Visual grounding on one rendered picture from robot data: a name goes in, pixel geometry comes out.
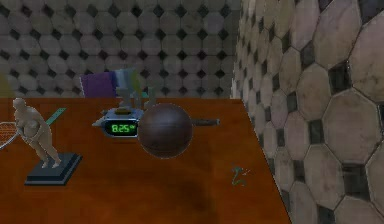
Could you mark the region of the beige figure statue black base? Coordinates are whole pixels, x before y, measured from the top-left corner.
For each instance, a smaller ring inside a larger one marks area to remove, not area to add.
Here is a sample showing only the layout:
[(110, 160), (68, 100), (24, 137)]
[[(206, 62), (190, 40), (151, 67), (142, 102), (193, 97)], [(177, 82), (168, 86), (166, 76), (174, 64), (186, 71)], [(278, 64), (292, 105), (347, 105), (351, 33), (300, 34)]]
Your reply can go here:
[(65, 186), (82, 156), (73, 152), (59, 153), (53, 146), (53, 135), (40, 112), (22, 98), (13, 100), (16, 130), (22, 140), (35, 150), (40, 162), (27, 175), (27, 186)]

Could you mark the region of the silver digital alarm clock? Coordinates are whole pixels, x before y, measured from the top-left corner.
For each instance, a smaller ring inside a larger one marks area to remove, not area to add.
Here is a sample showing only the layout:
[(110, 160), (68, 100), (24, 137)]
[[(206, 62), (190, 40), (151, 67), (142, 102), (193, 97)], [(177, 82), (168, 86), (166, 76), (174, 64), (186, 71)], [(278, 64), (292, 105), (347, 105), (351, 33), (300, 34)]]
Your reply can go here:
[(103, 110), (102, 117), (93, 123), (94, 127), (100, 127), (103, 133), (112, 138), (136, 138), (138, 136), (138, 124), (144, 111), (130, 109), (128, 107)]

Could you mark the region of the grey baseball bat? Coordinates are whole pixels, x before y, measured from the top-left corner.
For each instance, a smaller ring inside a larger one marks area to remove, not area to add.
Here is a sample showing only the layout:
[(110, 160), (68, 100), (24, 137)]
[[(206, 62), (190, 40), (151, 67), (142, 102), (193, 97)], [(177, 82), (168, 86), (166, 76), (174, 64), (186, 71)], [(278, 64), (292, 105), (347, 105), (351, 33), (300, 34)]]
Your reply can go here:
[(217, 126), (220, 124), (220, 119), (192, 119), (193, 126)]

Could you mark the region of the small grey statue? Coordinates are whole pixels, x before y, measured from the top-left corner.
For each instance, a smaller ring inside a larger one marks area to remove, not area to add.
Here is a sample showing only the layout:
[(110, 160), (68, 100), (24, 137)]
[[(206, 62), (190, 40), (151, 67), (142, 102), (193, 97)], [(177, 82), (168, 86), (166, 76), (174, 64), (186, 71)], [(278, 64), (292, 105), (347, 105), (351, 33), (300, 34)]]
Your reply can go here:
[(156, 104), (155, 92), (152, 87), (148, 88), (147, 98), (143, 98), (142, 93), (132, 88), (117, 87), (116, 93), (121, 98), (119, 103), (120, 107), (146, 110)]

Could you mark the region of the teal pencil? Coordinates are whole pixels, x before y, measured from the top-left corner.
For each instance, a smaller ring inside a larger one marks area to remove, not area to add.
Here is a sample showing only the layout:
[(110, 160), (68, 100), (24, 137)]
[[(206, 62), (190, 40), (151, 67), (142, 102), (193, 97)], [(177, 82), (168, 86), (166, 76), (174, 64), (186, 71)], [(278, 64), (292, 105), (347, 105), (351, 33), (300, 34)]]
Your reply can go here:
[(53, 124), (64, 112), (66, 108), (58, 108), (47, 120), (48, 125)]

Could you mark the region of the purple book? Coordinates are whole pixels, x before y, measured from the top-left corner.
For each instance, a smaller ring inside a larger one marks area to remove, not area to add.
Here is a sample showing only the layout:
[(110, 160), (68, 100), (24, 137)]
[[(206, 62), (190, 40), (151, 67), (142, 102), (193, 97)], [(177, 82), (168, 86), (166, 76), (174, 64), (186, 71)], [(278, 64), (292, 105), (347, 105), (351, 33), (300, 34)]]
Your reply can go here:
[(103, 72), (80, 76), (85, 98), (115, 98), (117, 80), (114, 72)]

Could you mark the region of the white tennis racket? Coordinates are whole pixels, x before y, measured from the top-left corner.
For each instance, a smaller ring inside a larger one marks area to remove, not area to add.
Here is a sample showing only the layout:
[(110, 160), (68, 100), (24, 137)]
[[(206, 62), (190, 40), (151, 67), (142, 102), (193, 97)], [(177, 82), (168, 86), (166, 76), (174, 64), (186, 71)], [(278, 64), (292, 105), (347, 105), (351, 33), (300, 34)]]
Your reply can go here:
[(0, 122), (0, 151), (3, 150), (18, 136), (14, 122)]

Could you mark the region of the grey striped book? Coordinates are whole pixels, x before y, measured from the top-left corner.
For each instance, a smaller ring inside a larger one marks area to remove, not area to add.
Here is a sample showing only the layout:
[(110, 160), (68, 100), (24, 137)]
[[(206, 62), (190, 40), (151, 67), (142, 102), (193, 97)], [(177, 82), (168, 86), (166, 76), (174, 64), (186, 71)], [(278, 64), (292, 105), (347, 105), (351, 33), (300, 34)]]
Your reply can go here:
[(116, 91), (126, 90), (131, 94), (143, 95), (138, 72), (134, 68), (115, 70), (114, 77)]

